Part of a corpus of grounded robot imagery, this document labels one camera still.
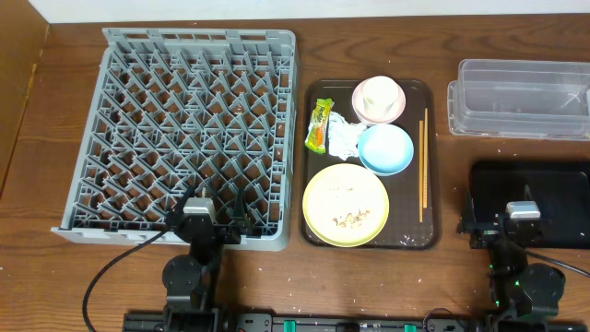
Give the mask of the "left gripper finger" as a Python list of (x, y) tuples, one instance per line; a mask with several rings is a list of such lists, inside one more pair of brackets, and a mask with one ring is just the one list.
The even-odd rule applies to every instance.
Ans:
[(183, 196), (178, 200), (175, 204), (174, 208), (172, 209), (172, 215), (174, 217), (180, 216), (183, 214), (183, 208), (187, 202), (187, 200), (192, 197), (195, 193), (195, 187), (189, 186), (188, 189), (184, 192)]
[(248, 205), (245, 199), (245, 189), (241, 187), (234, 199), (232, 220), (238, 227), (240, 234), (252, 235), (253, 223), (248, 215)]

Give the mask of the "yellow green snack wrapper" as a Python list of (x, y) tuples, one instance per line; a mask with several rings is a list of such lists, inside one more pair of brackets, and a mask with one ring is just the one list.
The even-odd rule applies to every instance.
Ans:
[(317, 99), (311, 113), (305, 146), (318, 154), (326, 153), (326, 132), (333, 105), (332, 99)]

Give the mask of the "light blue bowl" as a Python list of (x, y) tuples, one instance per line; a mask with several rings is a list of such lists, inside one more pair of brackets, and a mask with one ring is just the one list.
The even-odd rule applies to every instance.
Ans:
[(394, 124), (369, 127), (360, 135), (357, 148), (363, 166), (379, 176), (402, 172), (414, 157), (410, 135)]

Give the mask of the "white tissue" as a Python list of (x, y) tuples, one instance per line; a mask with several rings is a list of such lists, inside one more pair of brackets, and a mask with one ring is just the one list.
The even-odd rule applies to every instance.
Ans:
[(328, 122), (328, 154), (342, 160), (359, 156), (358, 142), (365, 124), (351, 124), (336, 112), (331, 112)]

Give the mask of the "cream plastic cup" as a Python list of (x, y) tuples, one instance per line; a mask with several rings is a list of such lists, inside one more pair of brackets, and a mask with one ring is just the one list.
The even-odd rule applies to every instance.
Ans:
[(398, 85), (390, 77), (371, 77), (366, 80), (361, 97), (365, 112), (369, 117), (384, 118), (398, 98)]

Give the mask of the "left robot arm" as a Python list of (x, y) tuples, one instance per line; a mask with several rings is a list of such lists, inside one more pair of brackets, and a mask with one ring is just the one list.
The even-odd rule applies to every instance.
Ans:
[(164, 308), (165, 331), (234, 331), (235, 318), (214, 304), (224, 246), (238, 244), (253, 231), (247, 215), (245, 190), (240, 188), (230, 210), (236, 224), (227, 229), (214, 225), (213, 201), (195, 195), (189, 188), (171, 208), (165, 223), (181, 240), (190, 244), (189, 253), (177, 255), (164, 267), (162, 282), (167, 290)]

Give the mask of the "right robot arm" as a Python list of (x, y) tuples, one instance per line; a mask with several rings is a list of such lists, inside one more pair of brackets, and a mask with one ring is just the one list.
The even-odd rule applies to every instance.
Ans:
[(547, 223), (527, 184), (517, 194), (497, 184), (474, 185), (467, 192), (457, 231), (490, 258), (490, 297), (497, 311), (486, 315), (486, 330), (548, 331), (548, 320), (559, 313), (564, 274), (529, 262), (526, 251), (545, 237)]

